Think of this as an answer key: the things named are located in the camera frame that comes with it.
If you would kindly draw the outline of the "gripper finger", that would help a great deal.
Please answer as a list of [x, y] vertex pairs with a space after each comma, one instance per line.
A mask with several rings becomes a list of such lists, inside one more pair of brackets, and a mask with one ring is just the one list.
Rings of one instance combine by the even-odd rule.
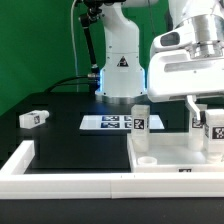
[[196, 96], [195, 95], [187, 95], [185, 99], [185, 106], [192, 113], [194, 122], [197, 125], [201, 125], [203, 123], [203, 112], [196, 105]]

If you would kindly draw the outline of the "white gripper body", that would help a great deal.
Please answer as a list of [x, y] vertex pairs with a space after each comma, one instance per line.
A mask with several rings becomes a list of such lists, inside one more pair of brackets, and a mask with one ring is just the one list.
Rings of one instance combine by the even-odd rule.
[[224, 94], [224, 57], [191, 59], [185, 50], [155, 54], [149, 64], [148, 97], [152, 102], [210, 98]]

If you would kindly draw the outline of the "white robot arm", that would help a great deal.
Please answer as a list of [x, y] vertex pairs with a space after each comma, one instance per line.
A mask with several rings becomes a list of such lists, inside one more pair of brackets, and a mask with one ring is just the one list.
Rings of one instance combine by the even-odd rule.
[[153, 40], [144, 71], [139, 28], [122, 9], [157, 1], [112, 1], [101, 7], [106, 63], [97, 96], [113, 102], [142, 94], [153, 102], [183, 100], [201, 121], [196, 100], [224, 95], [224, 0], [168, 0], [172, 28]]

